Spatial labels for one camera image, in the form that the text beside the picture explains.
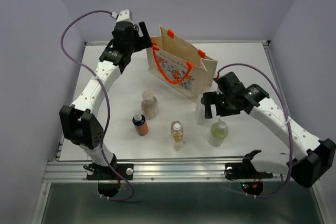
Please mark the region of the orange bottle blue cap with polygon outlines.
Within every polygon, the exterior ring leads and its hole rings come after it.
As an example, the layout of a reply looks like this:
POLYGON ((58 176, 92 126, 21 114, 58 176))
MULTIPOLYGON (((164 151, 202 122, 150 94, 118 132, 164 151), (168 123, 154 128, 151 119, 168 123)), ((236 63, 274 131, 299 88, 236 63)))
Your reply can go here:
POLYGON ((145 136, 148 134, 149 129, 145 119, 145 116, 141 113, 136 113, 132 119, 134 128, 139 136, 145 136))

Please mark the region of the peach conical squeeze bottle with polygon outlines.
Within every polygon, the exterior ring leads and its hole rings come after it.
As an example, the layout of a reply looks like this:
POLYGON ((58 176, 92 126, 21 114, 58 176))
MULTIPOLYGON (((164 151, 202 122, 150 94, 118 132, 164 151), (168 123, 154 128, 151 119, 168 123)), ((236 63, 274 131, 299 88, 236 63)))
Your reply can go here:
POLYGON ((147 120, 154 119, 159 113, 157 98, 150 89, 142 93, 141 110, 147 120))

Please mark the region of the cream canvas bag orange handles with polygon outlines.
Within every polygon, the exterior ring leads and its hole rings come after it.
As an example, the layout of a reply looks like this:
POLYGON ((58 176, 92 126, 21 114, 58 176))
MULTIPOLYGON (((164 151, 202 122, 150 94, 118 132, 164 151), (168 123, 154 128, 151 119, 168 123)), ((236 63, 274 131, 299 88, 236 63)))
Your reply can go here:
POLYGON ((171 29, 159 26, 146 49, 148 71, 189 99, 196 101, 213 82, 217 60, 182 39, 171 29))

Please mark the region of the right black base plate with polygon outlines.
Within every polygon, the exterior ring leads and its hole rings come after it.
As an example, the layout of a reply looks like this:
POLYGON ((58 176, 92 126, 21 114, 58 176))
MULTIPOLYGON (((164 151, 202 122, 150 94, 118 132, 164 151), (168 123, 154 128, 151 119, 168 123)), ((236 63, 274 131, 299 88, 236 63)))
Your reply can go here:
POLYGON ((263 192, 263 179, 273 178, 272 173, 257 172, 252 165, 244 163, 225 164, 224 176, 230 181, 243 180, 240 183, 241 189, 253 196, 259 196, 263 192))

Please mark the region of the green liquid soap bottle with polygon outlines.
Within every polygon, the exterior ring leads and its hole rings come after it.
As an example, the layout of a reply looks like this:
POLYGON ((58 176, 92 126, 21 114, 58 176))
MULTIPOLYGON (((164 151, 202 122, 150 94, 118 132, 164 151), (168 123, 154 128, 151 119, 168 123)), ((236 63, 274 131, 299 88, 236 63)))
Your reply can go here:
POLYGON ((211 125, 207 142, 212 146, 221 146, 224 139, 228 136, 228 132, 227 124, 221 119, 218 119, 217 122, 211 125))

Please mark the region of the clear amber liquid bottle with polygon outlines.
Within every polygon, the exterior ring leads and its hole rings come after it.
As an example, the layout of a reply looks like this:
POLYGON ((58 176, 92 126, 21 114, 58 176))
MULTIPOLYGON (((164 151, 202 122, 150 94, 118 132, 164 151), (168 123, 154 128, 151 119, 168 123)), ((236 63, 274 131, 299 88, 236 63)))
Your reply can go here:
POLYGON ((179 151, 183 145, 183 126, 180 121, 173 121, 171 123, 172 144, 175 151, 179 151))

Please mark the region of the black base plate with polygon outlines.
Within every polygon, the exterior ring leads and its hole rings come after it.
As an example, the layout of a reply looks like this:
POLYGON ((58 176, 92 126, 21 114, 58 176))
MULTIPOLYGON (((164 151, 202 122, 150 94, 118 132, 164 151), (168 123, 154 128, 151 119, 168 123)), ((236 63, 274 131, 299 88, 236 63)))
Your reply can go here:
POLYGON ((273 178, 272 173, 257 172, 252 165, 244 163, 225 164, 224 176, 230 181, 243 180, 240 183, 241 189, 253 196, 259 196, 263 192, 263 179, 273 178))
POLYGON ((133 179, 134 164, 116 164, 116 172, 109 166, 103 167, 94 163, 83 165, 83 168, 87 172, 86 180, 98 182, 97 190, 100 197, 107 200, 123 201, 123 199, 117 199, 116 195, 121 189, 122 182, 126 183, 133 179))

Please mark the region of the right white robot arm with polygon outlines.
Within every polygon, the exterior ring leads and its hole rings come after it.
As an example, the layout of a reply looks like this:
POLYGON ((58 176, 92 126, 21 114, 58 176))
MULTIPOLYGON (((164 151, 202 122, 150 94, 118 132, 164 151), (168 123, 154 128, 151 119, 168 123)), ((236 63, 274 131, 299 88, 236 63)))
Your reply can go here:
POLYGON ((240 114, 242 111, 258 120, 278 137, 289 154, 267 154, 253 150, 240 163, 229 164, 228 179, 255 178, 261 174, 289 174, 300 186, 310 188, 331 166, 335 142, 321 140, 302 128, 276 105, 269 94, 257 84, 245 87, 233 72, 214 80, 217 90, 205 92, 197 99, 195 121, 203 124, 211 119, 213 105, 220 117, 240 114))

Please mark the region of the aluminium frame rail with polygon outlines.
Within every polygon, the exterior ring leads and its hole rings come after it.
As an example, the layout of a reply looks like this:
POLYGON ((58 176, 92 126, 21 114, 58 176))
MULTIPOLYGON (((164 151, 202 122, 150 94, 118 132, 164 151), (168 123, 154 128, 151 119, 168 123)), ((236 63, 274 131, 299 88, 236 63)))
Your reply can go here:
POLYGON ((295 182, 277 197, 246 196, 240 180, 224 176, 225 164, 263 150, 286 147, 247 114, 226 118, 229 136, 220 147, 208 145, 212 124, 197 125, 192 101, 148 72, 145 51, 133 55, 125 73, 110 89, 111 125, 105 143, 119 163, 134 164, 134 197, 112 202, 100 197, 97 181, 86 180, 89 158, 64 140, 47 164, 33 223, 333 223, 320 183, 306 189, 295 182), (139 136, 132 119, 150 89, 159 113, 139 136), (171 123, 183 126, 183 145, 173 149, 171 123))

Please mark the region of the white bottle black cap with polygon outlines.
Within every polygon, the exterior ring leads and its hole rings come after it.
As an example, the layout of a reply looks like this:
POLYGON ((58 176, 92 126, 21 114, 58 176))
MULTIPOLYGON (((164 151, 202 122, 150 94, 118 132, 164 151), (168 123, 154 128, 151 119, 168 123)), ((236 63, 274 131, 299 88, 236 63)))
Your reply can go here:
POLYGON ((198 96, 197 98, 197 103, 196 103, 196 108, 195 108, 195 112, 194 112, 194 119, 196 124, 201 125, 205 123, 205 119, 204 118, 204 106, 201 104, 201 98, 202 98, 202 94, 198 96))

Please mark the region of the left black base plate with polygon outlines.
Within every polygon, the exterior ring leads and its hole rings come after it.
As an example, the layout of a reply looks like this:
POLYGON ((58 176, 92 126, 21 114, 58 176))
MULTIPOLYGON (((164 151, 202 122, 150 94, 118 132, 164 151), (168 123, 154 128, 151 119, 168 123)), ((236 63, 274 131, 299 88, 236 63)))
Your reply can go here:
POLYGON ((121 189, 122 182, 126 183, 133 179, 134 164, 116 164, 116 172, 109 166, 103 167, 94 163, 83 165, 83 168, 87 172, 86 180, 98 182, 97 190, 100 197, 107 200, 123 201, 123 199, 117 199, 116 195, 121 189))

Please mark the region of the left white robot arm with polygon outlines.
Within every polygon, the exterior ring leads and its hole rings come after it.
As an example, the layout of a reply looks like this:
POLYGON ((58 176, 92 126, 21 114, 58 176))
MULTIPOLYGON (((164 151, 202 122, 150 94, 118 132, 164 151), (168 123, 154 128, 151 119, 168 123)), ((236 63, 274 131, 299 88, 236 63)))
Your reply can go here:
POLYGON ((98 111, 102 102, 108 101, 108 90, 130 63, 132 54, 152 46, 144 22, 117 22, 112 35, 84 90, 70 106, 60 109, 64 137, 92 159, 88 169, 106 179, 116 175, 117 160, 103 143, 105 130, 97 119, 98 111))

